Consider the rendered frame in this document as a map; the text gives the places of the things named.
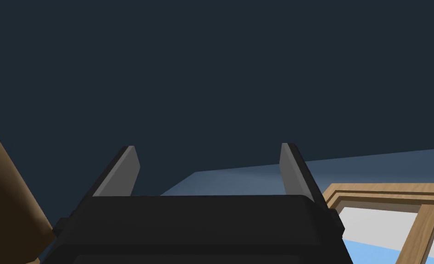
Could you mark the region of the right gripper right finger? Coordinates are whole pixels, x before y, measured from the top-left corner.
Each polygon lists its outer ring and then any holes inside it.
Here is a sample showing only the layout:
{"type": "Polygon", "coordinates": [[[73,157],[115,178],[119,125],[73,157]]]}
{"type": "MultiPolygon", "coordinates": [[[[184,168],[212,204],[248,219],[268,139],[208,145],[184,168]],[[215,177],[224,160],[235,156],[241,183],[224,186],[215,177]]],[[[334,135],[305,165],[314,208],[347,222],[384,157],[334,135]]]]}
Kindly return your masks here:
{"type": "Polygon", "coordinates": [[[328,206],[305,160],[294,143],[283,143],[279,168],[287,195],[304,195],[323,210],[328,206]]]}

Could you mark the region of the wooden framed window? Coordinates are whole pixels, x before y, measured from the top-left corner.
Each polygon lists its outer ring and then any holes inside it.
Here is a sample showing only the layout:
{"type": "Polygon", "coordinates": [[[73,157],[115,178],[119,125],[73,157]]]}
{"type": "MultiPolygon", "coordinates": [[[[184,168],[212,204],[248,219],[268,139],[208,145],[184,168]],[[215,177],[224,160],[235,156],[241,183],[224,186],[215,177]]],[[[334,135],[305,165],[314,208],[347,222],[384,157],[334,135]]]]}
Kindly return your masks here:
{"type": "Polygon", "coordinates": [[[434,264],[434,183],[333,183],[353,264],[434,264]]]}

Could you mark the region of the brown wooden door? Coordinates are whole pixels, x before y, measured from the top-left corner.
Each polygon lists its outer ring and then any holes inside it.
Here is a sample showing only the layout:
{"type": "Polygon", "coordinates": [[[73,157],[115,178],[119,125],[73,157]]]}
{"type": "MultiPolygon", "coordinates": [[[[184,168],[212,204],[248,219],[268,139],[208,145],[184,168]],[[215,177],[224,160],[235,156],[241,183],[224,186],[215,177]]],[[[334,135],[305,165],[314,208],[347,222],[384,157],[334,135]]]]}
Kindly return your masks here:
{"type": "Polygon", "coordinates": [[[39,264],[52,226],[0,142],[0,264],[39,264]]]}

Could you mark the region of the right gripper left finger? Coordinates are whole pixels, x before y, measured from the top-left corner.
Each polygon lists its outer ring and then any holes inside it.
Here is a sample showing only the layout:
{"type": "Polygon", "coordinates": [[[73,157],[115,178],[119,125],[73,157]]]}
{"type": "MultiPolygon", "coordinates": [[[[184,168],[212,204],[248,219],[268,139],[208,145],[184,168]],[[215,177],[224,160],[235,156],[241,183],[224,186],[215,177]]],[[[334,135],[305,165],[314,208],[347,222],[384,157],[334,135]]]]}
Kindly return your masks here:
{"type": "Polygon", "coordinates": [[[106,175],[94,188],[93,197],[130,196],[134,188],[140,162],[134,146],[127,146],[112,163],[112,168],[106,171],[106,175]]]}

